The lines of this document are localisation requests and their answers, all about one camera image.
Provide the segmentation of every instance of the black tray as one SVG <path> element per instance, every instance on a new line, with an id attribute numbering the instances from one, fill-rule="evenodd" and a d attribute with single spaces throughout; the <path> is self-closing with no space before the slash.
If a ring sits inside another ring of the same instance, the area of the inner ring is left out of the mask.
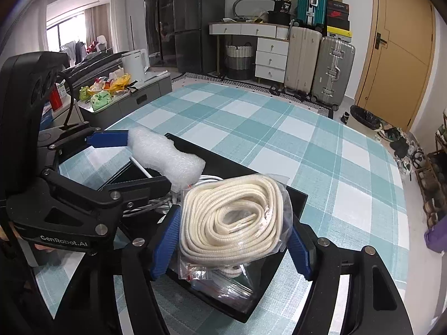
<path id="1" fill-rule="evenodd" d="M 170 133 L 166 134 L 166 137 L 174 141 L 175 147 L 182 152 L 186 152 L 189 154 L 195 154 L 198 157 L 201 157 L 205 160 L 206 165 L 203 170 L 203 174 L 208 175 L 216 175 L 222 177 L 223 179 L 229 179 L 238 176 L 255 174 L 256 172 L 242 166 L 234 161 L 228 160 L 218 154 L 214 154 L 202 147 L 196 146 L 188 141 L 185 141 L 179 137 L 171 135 Z M 153 174 L 153 176 L 160 176 L 160 174 L 156 171 L 148 170 L 149 173 Z M 106 182 L 103 186 L 113 184 L 113 183 L 122 183 L 126 181 L 144 179 L 144 174 L 133 164 L 126 164 L 121 170 L 119 170 L 108 182 Z M 289 193 L 292 208 L 294 214 L 301 218 L 301 214 L 303 213 L 307 194 L 299 192 L 293 188 L 287 186 L 287 191 Z M 134 238 L 141 237 L 144 232 L 146 235 L 148 230 L 155 232 L 157 227 L 157 221 L 160 217 L 153 217 L 148 215 L 139 215 L 130 218 L 123 218 L 121 220 L 120 229 L 126 234 L 126 236 L 132 240 Z M 284 257 L 285 252 L 278 252 L 274 255 L 270 255 L 265 257 L 264 259 L 260 259 L 263 261 L 261 265 L 261 275 L 259 281 L 259 288 L 256 291 L 255 298 L 252 302 L 251 307 L 249 307 L 247 312 L 238 311 L 206 294 L 199 292 L 193 288 L 191 288 L 191 284 L 188 281 L 184 281 L 183 279 L 179 279 L 178 275 L 168 269 L 166 274 L 177 282 L 182 287 L 186 288 L 189 292 L 194 294 L 196 297 L 200 298 L 202 301 L 210 305 L 211 307 L 219 310 L 220 312 L 232 317 L 233 319 L 240 322 L 247 322 L 253 313 L 254 309 L 258 305 L 261 300 L 264 292 L 267 290 L 270 282 L 273 279 L 276 270 L 278 269 L 282 258 Z"/>

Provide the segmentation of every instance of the checkered tablecloth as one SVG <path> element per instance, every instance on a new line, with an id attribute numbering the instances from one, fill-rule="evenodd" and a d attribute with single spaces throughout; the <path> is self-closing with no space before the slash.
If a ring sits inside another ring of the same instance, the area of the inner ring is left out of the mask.
<path id="1" fill-rule="evenodd" d="M 111 129 L 139 125 L 175 134 L 258 172 L 288 177 L 289 186 L 308 194 L 303 223 L 339 247 L 360 250 L 374 246 L 399 292 L 405 293 L 408 221 L 404 192 L 394 159 L 380 143 L 303 108 L 212 83 L 190 85 L 158 98 Z M 89 148 L 62 164 L 60 171 L 99 188 L 129 156 L 127 148 Z M 79 260 L 79 254 L 57 251 L 50 264 L 37 269 L 52 314 Z M 288 335 L 309 286 L 286 253 L 255 312 L 242 324 L 213 310 L 167 277 L 153 284 L 171 332 L 181 335 Z M 128 329 L 120 277 L 115 278 L 115 290 L 122 325 Z M 345 279 L 340 290 L 347 290 Z M 340 331 L 343 309 L 337 303 L 333 334 Z"/>

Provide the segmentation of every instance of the silver suitcase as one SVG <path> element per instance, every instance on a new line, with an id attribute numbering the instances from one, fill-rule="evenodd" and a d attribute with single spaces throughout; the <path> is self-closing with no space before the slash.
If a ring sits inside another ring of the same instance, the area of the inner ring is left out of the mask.
<path id="1" fill-rule="evenodd" d="M 354 62 L 355 48 L 345 41 L 324 37 L 318 53 L 312 86 L 312 102 L 319 100 L 336 111 L 345 96 Z"/>
<path id="2" fill-rule="evenodd" d="M 284 79 L 287 88 L 310 93 L 321 38 L 319 32 L 292 26 Z"/>

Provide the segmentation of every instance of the window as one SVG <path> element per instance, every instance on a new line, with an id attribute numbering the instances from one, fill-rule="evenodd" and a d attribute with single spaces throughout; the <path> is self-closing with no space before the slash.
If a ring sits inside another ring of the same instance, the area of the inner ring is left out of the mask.
<path id="1" fill-rule="evenodd" d="M 81 14 L 70 17 L 46 30 L 48 39 L 48 48 L 52 52 L 58 52 L 60 47 L 70 41 L 87 40 L 87 31 L 85 28 L 85 16 Z"/>

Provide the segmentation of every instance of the coiled rope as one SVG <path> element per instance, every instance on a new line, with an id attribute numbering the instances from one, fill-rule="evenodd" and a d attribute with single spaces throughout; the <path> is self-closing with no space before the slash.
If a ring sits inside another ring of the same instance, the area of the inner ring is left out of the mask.
<path id="1" fill-rule="evenodd" d="M 226 223 L 227 214 L 249 216 Z M 195 186 L 185 196 L 180 224 L 180 251 L 198 267 L 233 268 L 270 254 L 282 233 L 283 199 L 273 179 L 253 174 Z"/>

